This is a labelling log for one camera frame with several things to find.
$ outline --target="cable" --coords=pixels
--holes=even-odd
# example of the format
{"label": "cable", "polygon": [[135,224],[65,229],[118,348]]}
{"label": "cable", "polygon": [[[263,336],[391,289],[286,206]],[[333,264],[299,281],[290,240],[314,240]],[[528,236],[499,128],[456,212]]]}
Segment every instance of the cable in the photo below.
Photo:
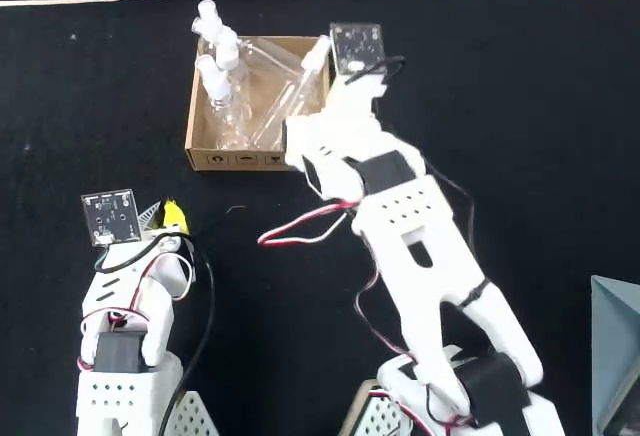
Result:
{"label": "cable", "polygon": [[475,236],[474,235],[474,233],[475,233],[475,216],[476,216],[476,202],[475,202],[475,200],[473,199],[471,194],[469,194],[469,192],[466,189],[464,189],[462,186],[460,186],[458,183],[456,183],[452,179],[449,179],[447,176],[445,176],[438,168],[436,168],[431,163],[431,161],[429,161],[424,156],[423,156],[423,159],[424,159],[425,165],[427,166],[427,169],[429,171],[431,171],[431,173],[433,173],[433,175],[436,178],[444,181],[449,186],[451,186],[455,190],[457,190],[460,193],[462,193],[462,195],[465,198],[467,198],[467,200],[469,201],[470,207],[469,207],[469,219],[467,221],[467,244],[469,245],[469,250],[471,251],[471,254],[473,254],[473,256],[476,257],[476,245],[475,245],[475,238],[474,238],[474,236]]}
{"label": "cable", "polygon": [[326,214],[331,214],[331,213],[333,213],[335,211],[338,211],[338,210],[341,210],[341,209],[348,210],[348,209],[353,208],[357,204],[358,203],[349,203],[349,202],[333,203],[333,204],[328,204],[326,206],[322,206],[320,208],[314,209],[313,211],[309,211],[307,213],[304,213],[301,216],[298,216],[293,221],[291,221],[291,222],[289,222],[287,224],[283,224],[282,226],[279,226],[277,228],[271,229],[271,230],[263,233],[262,235],[260,235],[260,237],[258,237],[258,244],[260,246],[286,246],[286,245],[290,245],[290,244],[314,244],[314,243],[319,243],[320,241],[324,241],[346,219],[346,217],[347,217],[347,213],[346,212],[344,214],[342,214],[342,216],[340,216],[329,227],[329,229],[327,229],[324,233],[322,233],[321,235],[316,236],[314,238],[292,237],[292,238],[273,239],[273,237],[274,236],[278,236],[278,235],[284,233],[285,231],[288,231],[289,229],[297,226],[298,224],[300,224],[300,223],[302,223],[304,221],[308,221],[310,219],[314,219],[314,218],[317,218],[319,216],[324,216]]}
{"label": "cable", "polygon": [[367,318],[367,316],[364,314],[364,311],[362,311],[362,308],[360,307],[360,297],[364,293],[369,291],[371,288],[373,288],[378,282],[378,280],[380,279],[380,270],[378,269],[378,264],[375,262],[375,260],[374,260],[374,264],[376,265],[375,272],[373,273],[373,276],[371,277],[369,282],[367,282],[367,284],[365,284],[365,286],[356,294],[356,297],[353,300],[353,309],[355,309],[356,314],[360,316],[360,318],[365,322],[365,324],[367,325],[369,330],[373,333],[373,335],[376,338],[378,338],[380,341],[382,341],[382,343],[384,343],[384,345],[387,346],[387,348],[389,348],[394,353],[404,354],[409,356],[411,359],[413,359],[413,357],[408,353],[408,351],[406,351],[405,349],[402,349],[397,344],[392,343],[389,338],[387,338],[380,331],[378,331],[371,324],[371,322],[369,321],[369,318]]}
{"label": "cable", "polygon": [[105,248],[105,250],[102,252],[102,254],[100,255],[100,257],[98,258],[98,260],[96,261],[96,264],[94,265],[94,269],[97,273],[102,273],[102,274],[111,274],[111,273],[115,273],[116,271],[120,271],[121,269],[124,269],[126,267],[131,266],[134,263],[137,263],[138,261],[140,261],[142,258],[144,258],[147,254],[149,254],[151,252],[151,250],[153,248],[155,248],[158,244],[160,244],[160,242],[163,239],[166,238],[175,238],[175,237],[182,237],[185,236],[185,234],[183,233],[162,233],[159,236],[156,236],[155,239],[153,239],[151,241],[151,243],[149,243],[147,246],[144,247],[144,249],[142,251],[140,251],[138,254],[136,254],[135,256],[132,256],[131,258],[129,258],[128,260],[126,260],[123,263],[120,264],[116,264],[115,266],[111,266],[109,268],[103,268],[102,267],[102,263],[104,261],[104,259],[107,257],[107,253],[109,252],[109,248]]}
{"label": "cable", "polygon": [[154,258],[154,265],[158,262],[158,260],[162,257],[165,256],[172,256],[176,259],[178,259],[179,261],[182,261],[187,268],[189,268],[189,276],[187,277],[187,285],[184,288],[184,291],[182,292],[182,294],[180,296],[171,296],[171,299],[173,299],[174,301],[182,301],[184,298],[187,297],[187,294],[189,294],[189,289],[191,288],[191,283],[193,282],[193,277],[195,274],[195,271],[193,269],[193,265],[189,262],[189,260],[187,258],[185,258],[184,256],[177,254],[177,253],[160,253],[158,256],[156,256]]}
{"label": "cable", "polygon": [[173,391],[173,394],[171,395],[171,399],[169,399],[169,404],[165,409],[164,416],[162,417],[162,423],[160,424],[160,431],[158,431],[159,436],[164,436],[164,432],[167,429],[167,424],[169,423],[169,418],[171,417],[171,412],[173,411],[173,406],[178,400],[178,397],[180,396],[180,393],[182,392],[182,389],[184,388],[185,383],[189,379],[189,376],[191,376],[191,373],[193,372],[198,360],[202,356],[204,348],[207,344],[209,335],[211,334],[211,329],[213,327],[213,316],[215,314],[215,296],[216,296],[213,269],[211,268],[211,264],[209,263],[209,258],[207,258],[207,255],[196,245],[196,241],[194,240],[194,238],[188,234],[180,234],[180,233],[167,233],[167,234],[177,234],[181,238],[189,241],[193,245],[194,252],[200,256],[200,258],[202,259],[202,262],[205,265],[205,268],[207,269],[207,274],[209,276],[209,288],[210,288],[211,301],[209,304],[209,315],[207,316],[207,323],[205,325],[204,331],[202,332],[200,342],[198,343],[198,346],[195,352],[193,353],[193,356],[191,357],[191,361],[189,361],[189,364],[184,370],[184,374],[182,375],[182,378],[180,378],[180,381],[178,382],[176,389]]}
{"label": "cable", "polygon": [[360,70],[357,73],[353,74],[349,79],[347,79],[344,82],[344,84],[349,85],[351,83],[354,83],[360,78],[366,76],[367,74],[371,74],[382,67],[386,67],[388,69],[390,66],[396,66],[396,69],[390,73],[385,74],[382,80],[382,84],[388,84],[389,81],[391,81],[391,79],[400,72],[400,70],[404,67],[405,63],[406,63],[406,59],[404,58],[404,56],[391,56],[389,58],[382,59],[377,63],[372,64],[364,68],[363,70]]}

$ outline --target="open cardboard box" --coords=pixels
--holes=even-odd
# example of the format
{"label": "open cardboard box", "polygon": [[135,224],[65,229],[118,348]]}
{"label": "open cardboard box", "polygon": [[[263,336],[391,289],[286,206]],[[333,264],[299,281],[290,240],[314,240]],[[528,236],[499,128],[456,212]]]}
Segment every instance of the open cardboard box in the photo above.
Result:
{"label": "open cardboard box", "polygon": [[[317,38],[302,36],[265,36],[284,49],[300,56],[301,58],[310,51]],[[260,91],[259,83],[251,80],[251,94]],[[329,64],[320,78],[318,78],[319,104],[310,105],[310,113],[319,112],[325,104],[329,93]],[[205,109],[209,104],[207,93],[200,82],[200,73],[195,70],[193,86],[191,89],[191,104],[189,105],[189,120],[187,123],[187,137],[184,149],[191,167],[196,171],[283,171],[290,169],[284,162],[284,151],[259,151],[259,150],[218,150],[212,149],[215,144],[215,133],[212,133],[206,125]],[[267,107],[264,104],[252,104],[254,122],[258,122],[259,115],[264,115]]]}

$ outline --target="printed symbol on box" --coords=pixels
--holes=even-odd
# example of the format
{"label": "printed symbol on box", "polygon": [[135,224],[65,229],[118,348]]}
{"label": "printed symbol on box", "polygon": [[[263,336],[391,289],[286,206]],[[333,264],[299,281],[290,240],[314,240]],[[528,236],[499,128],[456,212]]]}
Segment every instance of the printed symbol on box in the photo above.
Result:
{"label": "printed symbol on box", "polygon": [[284,158],[280,155],[277,156],[265,156],[265,162],[264,164],[266,164],[267,166],[270,165],[281,165],[284,164]]}
{"label": "printed symbol on box", "polygon": [[238,164],[242,164],[242,165],[249,165],[249,166],[253,166],[258,164],[258,157],[257,156],[236,156],[236,161]]}
{"label": "printed symbol on box", "polygon": [[221,156],[219,154],[214,154],[213,156],[207,156],[207,160],[209,164],[213,166],[222,166],[224,164],[229,164],[228,156]]}

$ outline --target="robotic arm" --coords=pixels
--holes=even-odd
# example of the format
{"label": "robotic arm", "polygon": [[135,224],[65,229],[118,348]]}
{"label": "robotic arm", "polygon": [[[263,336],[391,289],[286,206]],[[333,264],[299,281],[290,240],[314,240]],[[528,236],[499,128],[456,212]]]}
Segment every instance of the robotic arm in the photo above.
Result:
{"label": "robotic arm", "polygon": [[[422,156],[384,132],[370,110],[372,99],[384,93],[384,68],[363,75],[366,70],[350,70],[374,53],[380,60],[379,28],[333,25],[332,40],[338,75],[327,106],[316,115],[287,119],[286,161],[305,173],[322,199],[359,203],[353,232],[376,261],[413,358],[383,365],[380,383],[435,435],[448,434],[442,421],[468,417],[476,427],[458,427],[452,435],[564,434],[553,404],[527,391],[542,380],[540,359],[458,232]],[[426,260],[416,257],[420,253]],[[454,368],[442,348],[443,301],[473,320],[497,353]],[[400,371],[407,364],[416,380]]]}
{"label": "robotic arm", "polygon": [[94,243],[106,247],[82,303],[78,436],[217,436],[197,393],[174,406],[183,368],[167,350],[173,301],[195,279],[182,212],[168,202],[162,227],[141,230],[129,190],[83,202]]}

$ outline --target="black table surface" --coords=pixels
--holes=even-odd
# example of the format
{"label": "black table surface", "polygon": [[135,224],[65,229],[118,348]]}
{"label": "black table surface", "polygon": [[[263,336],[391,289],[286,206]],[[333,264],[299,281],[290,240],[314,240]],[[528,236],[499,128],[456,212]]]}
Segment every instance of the black table surface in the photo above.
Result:
{"label": "black table surface", "polygon": [[[80,303],[97,256],[79,196],[171,196],[215,261],[217,320],[189,383],[221,434],[335,434],[392,356],[352,302],[372,264],[342,227],[311,247],[262,231],[316,207],[296,173],[195,173],[183,151],[198,0],[0,9],[0,416],[72,434]],[[539,351],[538,388],[570,435],[590,427],[590,276],[639,281],[640,0],[217,0],[240,34],[379,22],[407,58],[381,119],[477,203],[480,265]],[[445,187],[462,230],[468,202]],[[234,205],[246,209],[226,210]],[[309,232],[321,225],[311,225]],[[206,286],[176,308],[188,361]],[[401,341],[383,285],[364,301]],[[480,348],[445,312],[447,342]]]}

